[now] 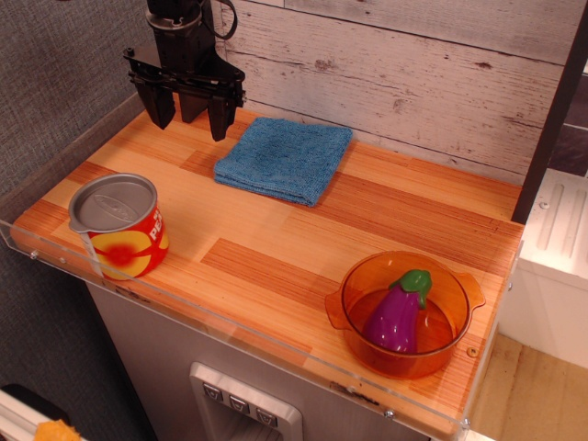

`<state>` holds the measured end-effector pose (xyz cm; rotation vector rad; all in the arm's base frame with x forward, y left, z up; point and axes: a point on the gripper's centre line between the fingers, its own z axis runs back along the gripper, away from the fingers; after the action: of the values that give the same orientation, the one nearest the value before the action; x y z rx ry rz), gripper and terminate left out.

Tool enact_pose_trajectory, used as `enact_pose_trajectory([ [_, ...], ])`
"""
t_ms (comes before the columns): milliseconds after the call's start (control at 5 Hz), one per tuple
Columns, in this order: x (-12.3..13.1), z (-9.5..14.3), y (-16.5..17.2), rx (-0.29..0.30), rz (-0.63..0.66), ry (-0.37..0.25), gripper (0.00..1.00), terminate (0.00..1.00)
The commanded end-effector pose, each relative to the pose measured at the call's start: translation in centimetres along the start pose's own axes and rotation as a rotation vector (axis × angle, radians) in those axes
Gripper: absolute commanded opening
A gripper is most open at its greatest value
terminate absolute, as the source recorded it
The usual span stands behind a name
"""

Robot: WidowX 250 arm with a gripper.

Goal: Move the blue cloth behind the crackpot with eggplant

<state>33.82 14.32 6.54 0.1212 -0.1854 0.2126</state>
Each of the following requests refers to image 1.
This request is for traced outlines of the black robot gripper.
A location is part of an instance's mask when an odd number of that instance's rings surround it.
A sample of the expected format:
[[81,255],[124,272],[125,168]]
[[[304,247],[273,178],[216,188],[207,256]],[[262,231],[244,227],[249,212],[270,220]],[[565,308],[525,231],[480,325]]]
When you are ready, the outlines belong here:
[[169,125],[178,96],[184,122],[206,111],[212,139],[224,140],[243,104],[244,72],[216,52],[216,36],[203,19],[149,17],[148,24],[155,43],[128,47],[124,58],[153,124],[161,130]]

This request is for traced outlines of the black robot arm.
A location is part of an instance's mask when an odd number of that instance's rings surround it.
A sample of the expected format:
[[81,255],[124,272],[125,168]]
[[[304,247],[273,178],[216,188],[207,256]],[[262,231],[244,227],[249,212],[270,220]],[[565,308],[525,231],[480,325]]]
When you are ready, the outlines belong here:
[[163,130],[175,115],[178,97],[185,123],[207,112],[212,139],[223,140],[243,106],[245,73],[220,57],[216,42],[230,39],[238,20],[221,35],[210,1],[149,1],[147,6],[155,43],[124,51],[145,110]]

